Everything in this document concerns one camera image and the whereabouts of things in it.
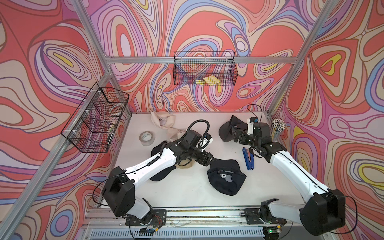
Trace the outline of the dark grey baseball cap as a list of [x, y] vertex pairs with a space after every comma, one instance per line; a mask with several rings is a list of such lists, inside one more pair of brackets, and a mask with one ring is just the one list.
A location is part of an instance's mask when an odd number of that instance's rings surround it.
[[247, 123], [232, 115], [230, 120], [224, 123], [219, 128], [219, 136], [223, 142], [227, 143], [234, 139], [234, 132], [232, 132], [232, 126], [236, 124], [244, 124], [244, 130], [247, 130]]

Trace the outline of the tan khaki baseball cap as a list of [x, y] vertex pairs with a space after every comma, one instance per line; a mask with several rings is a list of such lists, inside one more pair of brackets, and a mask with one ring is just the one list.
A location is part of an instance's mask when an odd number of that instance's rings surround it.
[[187, 159], [187, 160], [180, 161], [179, 163], [175, 164], [175, 166], [178, 169], [188, 169], [194, 165], [194, 162], [195, 161], [192, 159]]

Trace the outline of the cream baseball cap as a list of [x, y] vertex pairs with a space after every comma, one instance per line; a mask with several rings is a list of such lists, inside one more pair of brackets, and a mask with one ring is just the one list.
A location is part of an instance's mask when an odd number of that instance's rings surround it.
[[174, 128], [176, 116], [168, 112], [150, 112], [151, 121], [156, 127], [167, 131], [167, 141], [173, 142], [181, 138], [186, 130]]

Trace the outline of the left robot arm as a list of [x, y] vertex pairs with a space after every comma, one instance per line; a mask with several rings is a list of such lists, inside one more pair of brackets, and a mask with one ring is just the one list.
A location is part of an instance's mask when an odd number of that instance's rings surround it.
[[205, 148], [213, 141], [209, 134], [210, 123], [196, 120], [179, 139], [163, 143], [160, 151], [138, 165], [122, 169], [114, 168], [101, 191], [103, 199], [114, 216], [131, 215], [144, 225], [154, 216], [153, 208], [144, 198], [136, 196], [136, 189], [161, 171], [174, 167], [185, 160], [192, 160], [202, 166], [209, 166], [214, 159]]

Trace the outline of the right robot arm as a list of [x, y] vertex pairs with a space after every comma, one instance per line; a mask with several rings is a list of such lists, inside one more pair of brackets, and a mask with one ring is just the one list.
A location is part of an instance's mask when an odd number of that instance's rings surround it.
[[233, 140], [252, 147], [277, 168], [299, 191], [303, 204], [284, 204], [279, 199], [262, 202], [259, 215], [267, 223], [273, 218], [304, 226], [313, 236], [341, 228], [346, 223], [346, 197], [331, 190], [306, 171], [278, 142], [273, 142], [266, 123], [239, 123], [230, 127]]

